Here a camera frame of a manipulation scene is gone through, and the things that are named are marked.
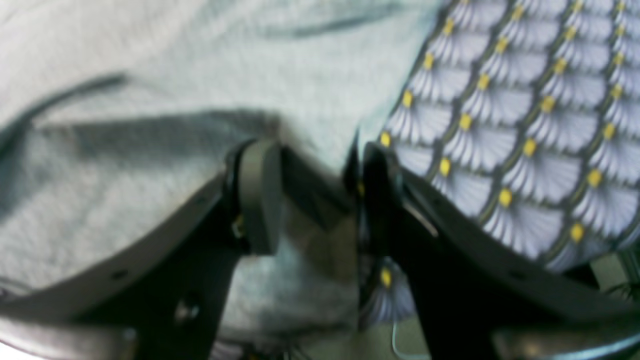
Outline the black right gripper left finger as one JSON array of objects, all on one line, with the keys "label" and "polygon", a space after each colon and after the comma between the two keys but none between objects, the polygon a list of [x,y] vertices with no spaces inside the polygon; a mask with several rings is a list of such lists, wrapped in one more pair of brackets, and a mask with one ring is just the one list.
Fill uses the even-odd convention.
[{"label": "black right gripper left finger", "polygon": [[281,145],[250,140],[142,239],[1,305],[3,360],[206,360],[243,256],[278,249]]}]

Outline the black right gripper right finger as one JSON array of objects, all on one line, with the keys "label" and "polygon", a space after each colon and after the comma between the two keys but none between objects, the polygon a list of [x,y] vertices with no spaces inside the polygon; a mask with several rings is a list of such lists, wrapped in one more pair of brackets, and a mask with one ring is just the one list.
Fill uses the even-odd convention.
[{"label": "black right gripper right finger", "polygon": [[491,239],[443,194],[366,144],[362,210],[374,250],[407,276],[434,360],[625,360],[639,305],[554,275]]}]

